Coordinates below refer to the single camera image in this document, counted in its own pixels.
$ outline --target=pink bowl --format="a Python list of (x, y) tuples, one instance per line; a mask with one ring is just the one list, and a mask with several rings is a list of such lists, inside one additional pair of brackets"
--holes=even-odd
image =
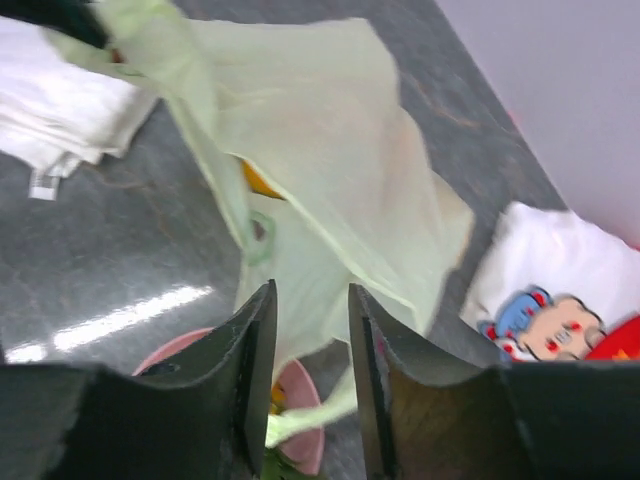
[[(212, 330), (213, 328), (201, 328), (174, 338), (149, 355), (133, 374), (140, 375), (151, 365), (184, 350), (196, 340), (208, 335)], [(278, 382), (284, 390), (287, 408), (310, 408), (320, 405), (320, 398), (313, 380), (297, 360), (285, 367)], [(297, 467), (302, 473), (317, 475), (324, 453), (324, 429), (317, 428), (300, 433), (284, 442), (280, 449), (298, 464)]]

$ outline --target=white wall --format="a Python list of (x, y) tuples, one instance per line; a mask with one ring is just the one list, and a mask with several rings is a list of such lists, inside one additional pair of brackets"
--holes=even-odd
[(438, 2), (569, 207), (640, 245), (640, 1)]

